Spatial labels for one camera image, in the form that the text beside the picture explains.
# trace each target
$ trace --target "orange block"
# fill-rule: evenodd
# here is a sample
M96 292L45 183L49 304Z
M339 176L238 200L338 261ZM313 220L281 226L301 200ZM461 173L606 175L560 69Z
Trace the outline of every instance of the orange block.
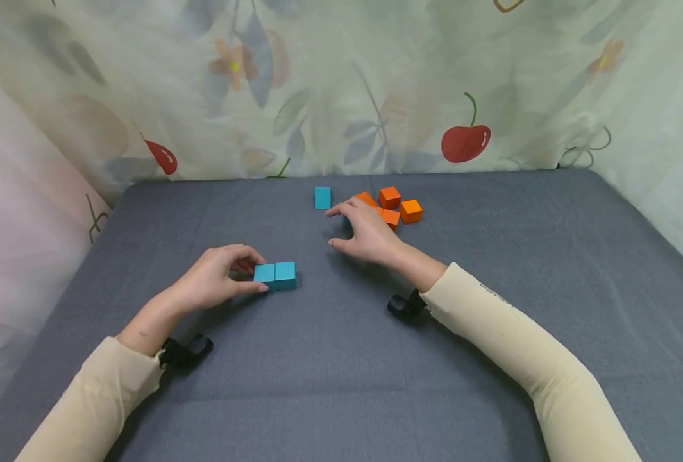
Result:
M400 213L395 210L383 210L383 220L388 224L391 230L398 232L398 222L400 221Z
M395 186L380 189L380 197L377 198L383 209L397 209L400 206L400 193Z
M417 200L404 200L400 203L400 218L406 225L420 221L423 209Z
M377 203L374 199L372 199L372 196L370 196L367 191L355 195L355 198L360 198L365 204L369 205L370 207L377 206Z

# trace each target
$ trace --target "blue rectangular block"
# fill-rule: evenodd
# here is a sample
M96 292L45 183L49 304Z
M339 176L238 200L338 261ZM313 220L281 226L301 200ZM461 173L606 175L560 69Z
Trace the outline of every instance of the blue rectangular block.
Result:
M282 262L274 265L274 283L278 291L287 291L298 286L294 262Z
M274 282L274 264L257 264L254 267L254 282L263 282L269 287L269 291L277 290Z
M331 188L316 188L316 210L331 208Z

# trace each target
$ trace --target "right hand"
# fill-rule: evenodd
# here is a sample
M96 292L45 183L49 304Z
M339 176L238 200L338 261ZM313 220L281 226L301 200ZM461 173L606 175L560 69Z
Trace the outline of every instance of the right hand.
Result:
M335 238L328 242L337 251L389 267L405 247L380 215L359 198L351 198L326 211L326 217L336 215L348 218L354 228L351 239Z

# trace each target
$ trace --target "black wrist strap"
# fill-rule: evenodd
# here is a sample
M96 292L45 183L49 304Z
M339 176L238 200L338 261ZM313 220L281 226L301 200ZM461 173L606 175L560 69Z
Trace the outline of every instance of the black wrist strap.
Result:
M388 311L403 322L414 321L425 307L426 302L419 295L418 289L411 292L408 298L394 295L388 302Z
M164 342L158 360L162 368L193 368L211 351L213 341L202 334L193 337L187 346L169 338Z

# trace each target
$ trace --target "beige sleeve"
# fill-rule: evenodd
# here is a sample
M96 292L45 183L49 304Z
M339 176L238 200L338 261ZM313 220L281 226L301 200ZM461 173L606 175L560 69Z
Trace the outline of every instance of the beige sleeve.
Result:
M421 296L526 389L552 462L641 461L593 374L534 320L456 263Z
M158 389L158 359L107 337L82 364L16 462L102 462L128 415Z

